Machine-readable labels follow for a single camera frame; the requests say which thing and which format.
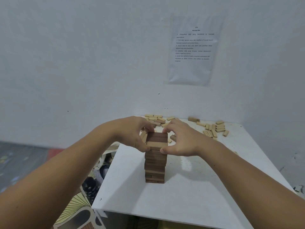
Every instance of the right hand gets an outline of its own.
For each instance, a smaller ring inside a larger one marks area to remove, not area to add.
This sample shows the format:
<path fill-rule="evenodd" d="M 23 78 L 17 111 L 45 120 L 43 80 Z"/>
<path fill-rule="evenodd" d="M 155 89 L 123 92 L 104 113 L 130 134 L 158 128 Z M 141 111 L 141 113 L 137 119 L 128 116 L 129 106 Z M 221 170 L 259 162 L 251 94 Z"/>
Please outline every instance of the right hand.
<path fill-rule="evenodd" d="M 163 154 L 177 156 L 199 156 L 201 152 L 210 150 L 221 143 L 200 133 L 190 127 L 187 123 L 179 119 L 173 119 L 162 132 L 171 132 L 176 134 L 177 142 L 175 145 L 161 148 Z"/>

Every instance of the paper taped to wall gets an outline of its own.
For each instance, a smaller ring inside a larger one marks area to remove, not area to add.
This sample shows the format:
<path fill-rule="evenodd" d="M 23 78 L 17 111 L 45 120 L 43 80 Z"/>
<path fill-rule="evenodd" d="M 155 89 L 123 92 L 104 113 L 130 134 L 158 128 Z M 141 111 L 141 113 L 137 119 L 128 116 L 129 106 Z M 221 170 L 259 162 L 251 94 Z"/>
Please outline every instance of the paper taped to wall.
<path fill-rule="evenodd" d="M 209 82 L 225 15 L 223 12 L 216 16 L 172 16 L 165 83 L 206 85 Z"/>

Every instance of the hand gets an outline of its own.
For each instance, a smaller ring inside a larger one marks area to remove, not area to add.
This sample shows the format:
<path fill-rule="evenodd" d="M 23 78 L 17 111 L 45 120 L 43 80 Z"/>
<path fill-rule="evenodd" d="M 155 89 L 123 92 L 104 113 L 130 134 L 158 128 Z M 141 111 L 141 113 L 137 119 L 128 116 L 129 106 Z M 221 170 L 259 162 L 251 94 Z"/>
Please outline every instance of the hand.
<path fill-rule="evenodd" d="M 163 154 L 186 157 L 199 156 L 202 151 L 209 150 L 221 144 L 203 133 L 198 132 L 179 119 L 173 119 L 162 132 L 171 131 L 176 134 L 177 142 L 173 146 L 161 148 L 160 152 Z"/>
<path fill-rule="evenodd" d="M 140 130 L 143 128 L 147 132 L 155 131 L 152 123 L 145 118 L 131 116 L 109 121 L 102 125 L 112 130 L 115 141 L 132 146 L 141 152 L 150 150 L 150 147 L 143 143 L 139 135 Z"/>

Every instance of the left hand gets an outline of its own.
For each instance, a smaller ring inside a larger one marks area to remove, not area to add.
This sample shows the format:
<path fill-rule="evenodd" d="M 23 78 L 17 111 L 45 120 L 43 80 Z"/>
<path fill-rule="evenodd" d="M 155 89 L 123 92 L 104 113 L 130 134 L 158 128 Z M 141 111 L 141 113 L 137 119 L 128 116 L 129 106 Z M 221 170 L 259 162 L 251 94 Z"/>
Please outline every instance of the left hand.
<path fill-rule="evenodd" d="M 132 146 L 141 152 L 150 150 L 150 147 L 143 143 L 139 132 L 145 128 L 147 132 L 154 132 L 152 123 L 143 117 L 126 117 L 102 124 L 113 130 L 114 139 L 124 145 Z"/>

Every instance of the gray floor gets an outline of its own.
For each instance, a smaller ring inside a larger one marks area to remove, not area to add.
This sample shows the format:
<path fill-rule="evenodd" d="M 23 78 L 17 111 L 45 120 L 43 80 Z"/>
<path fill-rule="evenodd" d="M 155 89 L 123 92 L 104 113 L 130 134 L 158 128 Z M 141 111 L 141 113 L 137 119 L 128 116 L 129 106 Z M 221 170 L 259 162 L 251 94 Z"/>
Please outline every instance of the gray floor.
<path fill-rule="evenodd" d="M 47 148 L 0 142 L 0 193 L 42 165 Z"/>

